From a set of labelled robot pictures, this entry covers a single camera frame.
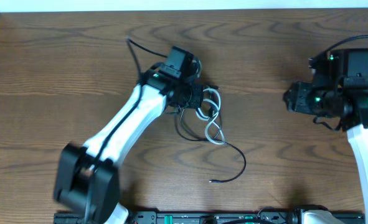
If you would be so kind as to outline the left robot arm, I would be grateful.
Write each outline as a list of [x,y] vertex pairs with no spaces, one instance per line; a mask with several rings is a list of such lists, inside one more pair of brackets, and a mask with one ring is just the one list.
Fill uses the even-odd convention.
[[128,210],[119,203],[118,172],[125,157],[168,106],[201,106],[204,87],[195,83],[201,70],[196,56],[173,46],[164,62],[139,72],[130,98],[112,120],[81,146],[69,143],[62,150],[54,200],[79,214],[82,223],[124,223]]

